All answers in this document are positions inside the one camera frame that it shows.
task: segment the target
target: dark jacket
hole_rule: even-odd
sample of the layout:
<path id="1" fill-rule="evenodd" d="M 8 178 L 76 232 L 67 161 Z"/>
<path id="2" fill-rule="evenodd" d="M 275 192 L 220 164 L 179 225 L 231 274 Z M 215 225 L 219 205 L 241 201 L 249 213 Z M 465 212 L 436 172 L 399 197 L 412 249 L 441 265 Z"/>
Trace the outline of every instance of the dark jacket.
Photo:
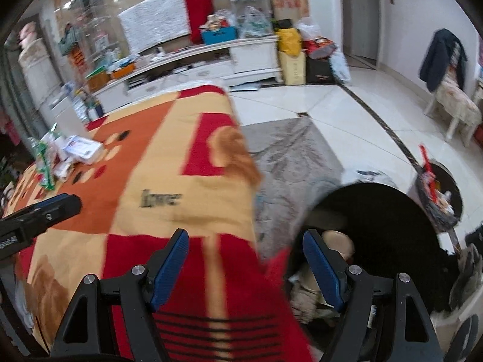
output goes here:
<path id="1" fill-rule="evenodd" d="M 456 67 L 456 78 L 458 80 L 458 86 L 463 89 L 467 61 L 465 49 L 460 40 L 451 31 L 443 28 L 434 33 L 433 41 L 429 45 L 426 58 L 419 70 L 419 78 L 426 83 L 430 93 L 433 93 L 443 80 L 446 69 L 450 65 L 456 43 L 460 45 L 461 50 L 458 66 Z"/>

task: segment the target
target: blue box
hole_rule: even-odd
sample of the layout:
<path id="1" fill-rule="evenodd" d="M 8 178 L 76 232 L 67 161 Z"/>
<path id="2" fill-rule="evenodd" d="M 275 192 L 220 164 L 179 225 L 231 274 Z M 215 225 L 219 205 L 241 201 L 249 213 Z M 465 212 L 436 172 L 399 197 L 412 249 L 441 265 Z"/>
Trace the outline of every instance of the blue box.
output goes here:
<path id="1" fill-rule="evenodd" d="M 227 42 L 237 39 L 237 29 L 233 26 L 222 27 L 218 31 L 203 31 L 201 38 L 206 45 Z"/>

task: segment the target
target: yellow bag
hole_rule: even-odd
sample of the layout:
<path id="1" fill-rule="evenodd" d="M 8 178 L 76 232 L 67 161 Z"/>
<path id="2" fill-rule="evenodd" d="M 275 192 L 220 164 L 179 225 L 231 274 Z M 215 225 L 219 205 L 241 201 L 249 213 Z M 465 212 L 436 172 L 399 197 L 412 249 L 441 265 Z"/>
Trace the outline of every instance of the yellow bag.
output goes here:
<path id="1" fill-rule="evenodd" d="M 277 31 L 280 37 L 278 48 L 292 57 L 297 57 L 302 50 L 302 37 L 295 28 L 282 28 Z"/>

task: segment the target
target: bed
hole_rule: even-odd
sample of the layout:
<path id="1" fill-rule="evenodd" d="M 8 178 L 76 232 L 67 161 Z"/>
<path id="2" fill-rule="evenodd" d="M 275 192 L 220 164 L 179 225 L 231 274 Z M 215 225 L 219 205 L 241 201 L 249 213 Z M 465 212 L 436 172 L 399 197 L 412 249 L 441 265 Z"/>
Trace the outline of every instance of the bed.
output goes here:
<path id="1" fill-rule="evenodd" d="M 213 84 L 155 96 L 90 126 L 105 145 L 45 196 L 35 168 L 21 177 L 6 213 L 59 193 L 81 213 L 21 251 L 16 275 L 50 348 L 84 275 L 115 277 L 143 264 L 181 227 L 190 249 L 168 303 L 154 314 L 174 360 L 310 361 L 307 340 L 280 289 L 258 263 L 253 198 L 260 174 L 225 90 Z M 166 200 L 150 200 L 165 195 Z M 130 356 L 122 314 L 113 309 L 121 355 Z"/>

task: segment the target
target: gray rug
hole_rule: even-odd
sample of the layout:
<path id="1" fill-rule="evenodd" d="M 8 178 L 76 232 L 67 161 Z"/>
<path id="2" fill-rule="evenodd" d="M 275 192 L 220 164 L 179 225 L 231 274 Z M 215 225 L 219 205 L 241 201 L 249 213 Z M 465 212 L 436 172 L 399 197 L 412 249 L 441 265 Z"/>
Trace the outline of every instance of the gray rug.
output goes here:
<path id="1" fill-rule="evenodd" d="M 242 127 L 264 180 L 255 203 L 262 260 L 292 244 L 317 198 L 340 186 L 343 167 L 308 117 Z"/>

